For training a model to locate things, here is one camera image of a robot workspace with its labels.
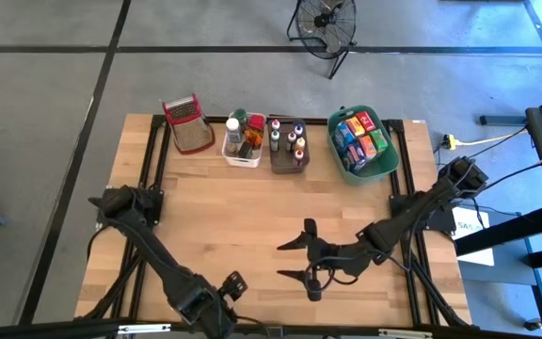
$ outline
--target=gray floor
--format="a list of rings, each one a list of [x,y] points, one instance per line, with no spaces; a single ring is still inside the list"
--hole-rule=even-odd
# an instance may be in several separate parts
[[[121,45],[288,45],[294,1],[134,0]],[[120,1],[0,0],[0,44],[108,44]],[[517,2],[358,1],[359,45],[541,46]],[[0,55],[0,325],[12,321],[34,261],[103,55]],[[484,114],[542,105],[542,56],[352,55],[334,80],[306,54],[116,55],[64,222],[37,320],[72,318],[93,232],[87,197],[107,182],[124,116],[160,113],[160,101],[195,92],[207,114],[237,106],[263,113],[327,116],[369,105],[382,118],[423,119],[438,142],[494,137],[515,128],[477,124]],[[441,152],[442,161],[480,147]],[[533,164],[528,136],[479,157],[491,179]],[[517,197],[505,201],[503,197]],[[483,193],[479,203],[527,212],[542,206],[542,172]],[[517,331],[536,316],[518,286],[466,282],[474,322]],[[511,316],[519,304],[527,312]]]

